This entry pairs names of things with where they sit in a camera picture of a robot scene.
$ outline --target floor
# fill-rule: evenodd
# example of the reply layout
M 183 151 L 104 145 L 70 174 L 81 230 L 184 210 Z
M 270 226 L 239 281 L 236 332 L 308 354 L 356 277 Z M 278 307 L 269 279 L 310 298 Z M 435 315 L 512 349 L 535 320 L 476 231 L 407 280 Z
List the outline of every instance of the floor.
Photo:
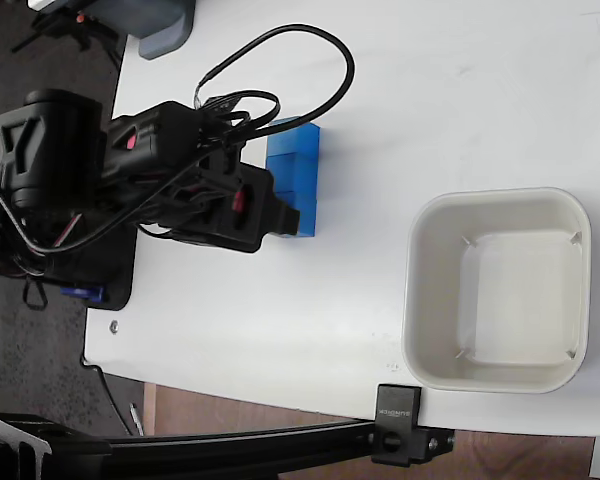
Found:
M 117 72 L 98 45 L 78 54 L 71 39 L 40 39 L 11 55 L 11 46 L 30 32 L 35 16 L 26 1 L 0 1 L 0 113 L 21 106 L 38 88 L 64 88 L 104 104 L 109 118 Z M 92 434 L 118 436 L 124 431 L 113 417 L 97 374 L 82 370 L 86 310 L 49 290 L 43 313 L 21 301 L 22 281 L 0 278 L 0 411 L 42 415 Z M 119 404 L 142 404 L 143 385 L 111 378 Z
M 0 1 L 0 113 L 17 108 L 26 93 L 65 88 L 95 98 L 111 111 L 117 73 L 96 45 L 78 54 L 71 39 L 41 39 L 11 55 L 29 32 L 34 14 L 26 2 Z M 22 282 L 0 278 L 0 411 L 36 413 L 70 427 L 106 436 L 123 432 L 98 379 L 78 365 L 85 309 L 49 291 L 44 313 L 21 303 Z M 119 404 L 142 404 L 143 385 L 112 378 Z M 289 411 L 157 387 L 145 419 L 156 434 L 227 432 L 319 423 L 317 414 Z M 593 439 L 526 437 L 459 432 L 456 451 L 409 470 L 372 465 L 367 459 L 288 474 L 291 479 L 522 479 L 588 478 Z

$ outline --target white bowl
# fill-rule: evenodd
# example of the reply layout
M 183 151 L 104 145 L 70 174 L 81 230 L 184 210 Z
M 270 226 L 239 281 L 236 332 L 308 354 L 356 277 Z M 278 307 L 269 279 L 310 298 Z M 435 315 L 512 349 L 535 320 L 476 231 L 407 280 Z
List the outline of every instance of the white bowl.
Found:
M 582 364 L 591 226 L 555 188 L 443 195 L 409 239 L 404 356 L 423 385 L 546 393 Z

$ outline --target dark floor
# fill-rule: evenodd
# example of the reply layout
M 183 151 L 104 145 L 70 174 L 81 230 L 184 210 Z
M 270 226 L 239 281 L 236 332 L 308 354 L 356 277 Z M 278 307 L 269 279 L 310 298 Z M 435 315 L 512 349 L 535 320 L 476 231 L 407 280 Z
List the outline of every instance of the dark floor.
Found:
M 35 14 L 26 1 L 0 1 L 0 113 L 21 105 L 39 88 L 64 88 L 94 98 L 111 112 L 117 72 L 99 45 L 78 53 L 72 39 L 43 38 L 11 55 L 30 32 Z M 45 416 L 97 435 L 122 435 L 97 374 L 80 368 L 86 310 L 50 290 L 43 313 L 21 302 L 22 281 L 0 278 L 0 411 Z M 125 412 L 142 405 L 141 383 L 109 377 Z

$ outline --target black clamp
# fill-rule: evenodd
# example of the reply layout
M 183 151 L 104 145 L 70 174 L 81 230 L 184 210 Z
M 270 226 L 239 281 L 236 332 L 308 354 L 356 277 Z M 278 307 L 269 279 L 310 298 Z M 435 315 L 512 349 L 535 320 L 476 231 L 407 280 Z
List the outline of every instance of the black clamp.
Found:
M 455 430 L 418 426 L 421 391 L 420 387 L 378 386 L 374 463 L 408 467 L 453 450 Z

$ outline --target blue component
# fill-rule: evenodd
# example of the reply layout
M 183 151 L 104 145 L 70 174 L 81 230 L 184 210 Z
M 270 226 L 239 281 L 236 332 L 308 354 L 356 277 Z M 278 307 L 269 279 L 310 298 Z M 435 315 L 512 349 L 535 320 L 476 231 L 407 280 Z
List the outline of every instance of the blue component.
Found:
M 275 193 L 296 192 L 316 197 L 318 194 L 318 159 L 301 153 L 267 157 L 266 168 L 273 174 Z
M 82 298 L 93 303 L 104 302 L 104 287 L 95 288 L 61 288 L 63 295 L 74 298 Z
M 266 168 L 273 174 L 273 190 L 300 211 L 299 237 L 313 237 L 316 232 L 319 149 L 320 127 L 312 123 L 271 135 L 267 141 Z
M 272 123 L 276 125 L 293 118 L 284 118 Z M 320 154 L 320 127 L 307 123 L 282 133 L 276 133 L 267 139 L 267 157 L 286 155 L 287 153 L 300 153 L 309 160 L 318 161 Z

